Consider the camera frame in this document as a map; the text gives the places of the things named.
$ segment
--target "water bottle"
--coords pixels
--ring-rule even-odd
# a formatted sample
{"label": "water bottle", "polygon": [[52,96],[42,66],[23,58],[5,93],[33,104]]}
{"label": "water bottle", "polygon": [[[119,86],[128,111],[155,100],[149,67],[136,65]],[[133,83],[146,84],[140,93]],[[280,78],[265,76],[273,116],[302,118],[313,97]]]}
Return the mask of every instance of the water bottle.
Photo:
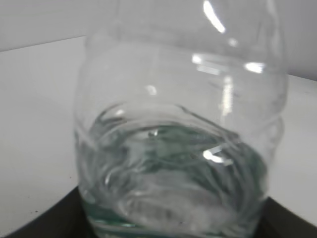
{"label": "water bottle", "polygon": [[100,0],[75,103],[100,238],[250,238],[283,132],[274,0]]}

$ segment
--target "white surface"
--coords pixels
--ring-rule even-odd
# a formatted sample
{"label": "white surface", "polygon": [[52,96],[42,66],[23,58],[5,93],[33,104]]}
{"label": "white surface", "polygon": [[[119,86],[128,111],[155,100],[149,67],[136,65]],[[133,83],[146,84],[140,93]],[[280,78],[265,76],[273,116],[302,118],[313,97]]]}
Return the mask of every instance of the white surface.
{"label": "white surface", "polygon": [[[0,53],[0,236],[76,185],[71,107],[83,38]],[[290,76],[273,198],[317,225],[317,82]]]}
{"label": "white surface", "polygon": [[[0,0],[0,51],[84,35],[98,1],[106,0]],[[276,1],[290,73],[317,80],[317,1]]]}

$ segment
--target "liquid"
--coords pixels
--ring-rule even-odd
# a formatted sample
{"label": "liquid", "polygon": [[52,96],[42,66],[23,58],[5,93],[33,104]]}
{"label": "liquid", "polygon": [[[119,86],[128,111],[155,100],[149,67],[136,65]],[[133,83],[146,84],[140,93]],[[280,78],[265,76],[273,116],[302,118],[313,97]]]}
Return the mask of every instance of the liquid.
{"label": "liquid", "polygon": [[251,237],[266,166],[235,133],[100,115],[77,127],[83,205],[101,238]]}

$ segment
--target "black base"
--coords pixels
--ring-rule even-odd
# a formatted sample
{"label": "black base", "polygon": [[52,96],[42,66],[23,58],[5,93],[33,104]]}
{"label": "black base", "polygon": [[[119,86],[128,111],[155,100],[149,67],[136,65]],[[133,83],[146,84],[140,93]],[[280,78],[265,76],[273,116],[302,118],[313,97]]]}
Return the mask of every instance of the black base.
{"label": "black base", "polygon": [[[82,210],[78,189],[36,220],[5,238],[96,238]],[[317,228],[273,199],[266,203],[254,238],[317,238]]]}

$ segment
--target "clear liquid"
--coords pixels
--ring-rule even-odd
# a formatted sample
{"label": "clear liquid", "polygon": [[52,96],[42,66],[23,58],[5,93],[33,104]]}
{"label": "clear liquid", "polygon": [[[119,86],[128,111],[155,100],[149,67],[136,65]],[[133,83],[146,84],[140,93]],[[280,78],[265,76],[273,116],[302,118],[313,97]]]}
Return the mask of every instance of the clear liquid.
{"label": "clear liquid", "polygon": [[80,191],[101,238],[251,237],[266,165],[235,133],[100,115],[76,130]]}

